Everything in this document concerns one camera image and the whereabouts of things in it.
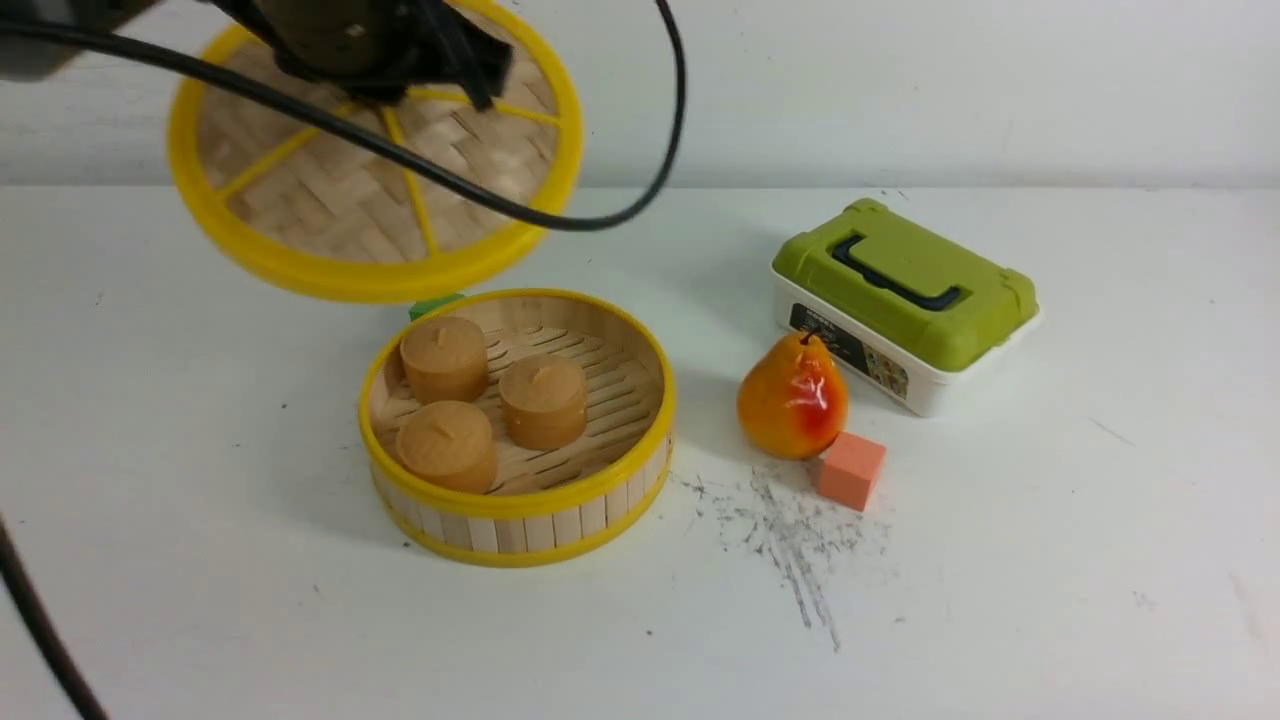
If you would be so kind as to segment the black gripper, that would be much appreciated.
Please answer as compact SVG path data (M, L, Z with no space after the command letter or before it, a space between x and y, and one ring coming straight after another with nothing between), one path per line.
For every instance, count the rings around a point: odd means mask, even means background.
M214 1L264 41L289 76L396 105L412 85L453 85L489 111L513 47L444 1Z

